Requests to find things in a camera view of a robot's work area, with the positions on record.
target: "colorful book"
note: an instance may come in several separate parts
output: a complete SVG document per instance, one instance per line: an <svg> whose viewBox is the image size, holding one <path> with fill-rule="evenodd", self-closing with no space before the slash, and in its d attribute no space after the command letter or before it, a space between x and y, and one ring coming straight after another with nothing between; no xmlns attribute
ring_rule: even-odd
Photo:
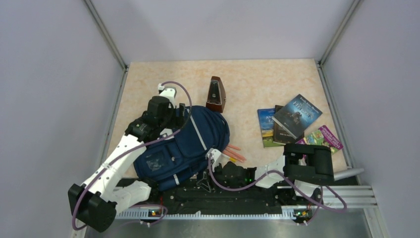
<svg viewBox="0 0 420 238"><path fill-rule="evenodd" d="M331 154L341 150L343 144L335 137L326 125L299 140L298 144L323 145L331 149Z"/></svg>
<svg viewBox="0 0 420 238"><path fill-rule="evenodd" d="M275 112L278 112L282 109L283 106L275 105ZM288 143L296 143L298 140L302 139L304 135L302 134L297 139L293 138L287 131L281 128L277 123L274 123L274 131L273 131L273 142L281 145L285 145Z"/></svg>
<svg viewBox="0 0 420 238"><path fill-rule="evenodd" d="M275 113L274 108L258 109L257 113L258 113L258 120L260 121L262 143L263 143L264 148L281 146L280 144L273 142L274 121L272 117Z"/></svg>
<svg viewBox="0 0 420 238"><path fill-rule="evenodd" d="M321 114L321 110L299 94L276 112L273 120L297 139Z"/></svg>

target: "orange pencil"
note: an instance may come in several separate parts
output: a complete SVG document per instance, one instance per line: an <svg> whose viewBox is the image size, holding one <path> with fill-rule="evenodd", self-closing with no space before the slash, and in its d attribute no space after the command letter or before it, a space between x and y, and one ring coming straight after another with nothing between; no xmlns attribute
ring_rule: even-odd
<svg viewBox="0 0 420 238"><path fill-rule="evenodd" d="M238 158L237 156L235 156L235 155L233 155L232 153L230 153L229 151L226 151L226 150L224 150L223 151L223 154L225 154L225 155L227 155L227 156L229 156L229 157L233 157L233 158L235 158L236 160L238 160L238 161L240 161L240 162L244 162L244 160L242 160L242 158Z"/></svg>
<svg viewBox="0 0 420 238"><path fill-rule="evenodd" d="M231 144L228 144L227 147L232 148L234 150L241 150L241 148L239 148L237 146L234 146L234 145L231 145Z"/></svg>
<svg viewBox="0 0 420 238"><path fill-rule="evenodd" d="M245 157L243 157L242 155L240 155L240 154L238 154L238 153L234 152L233 150L230 150L229 148L226 148L225 150L227 150L228 152L230 152L230 153L234 154L236 157L239 157L239 158L241 158L241 159L243 159L243 160L247 160L247 159L245 159Z"/></svg>

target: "beige tabletop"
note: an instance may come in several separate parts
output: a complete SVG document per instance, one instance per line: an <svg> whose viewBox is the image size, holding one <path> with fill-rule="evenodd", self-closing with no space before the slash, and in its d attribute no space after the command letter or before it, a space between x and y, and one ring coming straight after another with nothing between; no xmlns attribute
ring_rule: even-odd
<svg viewBox="0 0 420 238"><path fill-rule="evenodd" d="M206 105L210 78L218 76L226 90L223 116L230 128L230 144L242 148L247 161L238 165L255 167L268 164L283 154L283 147L263 148L257 109L285 105L302 94L323 114L305 131L309 134L322 125L336 129L313 59L209 60L171 62L133 62L119 105L108 155L115 149L124 130L147 109L159 83L172 80L184 85L193 105ZM188 100L177 88L176 103ZM334 171L346 169L343 152L332 156ZM134 167L125 174L136 177Z"/></svg>

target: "wooden metronome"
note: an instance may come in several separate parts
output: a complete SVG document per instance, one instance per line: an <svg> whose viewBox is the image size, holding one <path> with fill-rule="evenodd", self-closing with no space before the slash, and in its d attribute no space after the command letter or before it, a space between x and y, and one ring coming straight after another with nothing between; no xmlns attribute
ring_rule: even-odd
<svg viewBox="0 0 420 238"><path fill-rule="evenodd" d="M222 113L226 104L226 92L224 91L222 80L212 76L210 80L209 94L207 95L206 108L213 112Z"/></svg>

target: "gray wall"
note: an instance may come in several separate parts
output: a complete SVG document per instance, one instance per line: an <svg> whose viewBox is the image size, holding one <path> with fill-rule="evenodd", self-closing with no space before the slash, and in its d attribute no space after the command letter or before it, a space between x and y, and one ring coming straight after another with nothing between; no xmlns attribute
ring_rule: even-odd
<svg viewBox="0 0 420 238"><path fill-rule="evenodd" d="M68 237L122 71L80 0L0 1L0 237Z"/></svg>
<svg viewBox="0 0 420 238"><path fill-rule="evenodd" d="M321 58L351 0L93 0L126 62Z"/></svg>
<svg viewBox="0 0 420 238"><path fill-rule="evenodd" d="M365 1L325 70L392 237L418 237L420 1Z"/></svg>

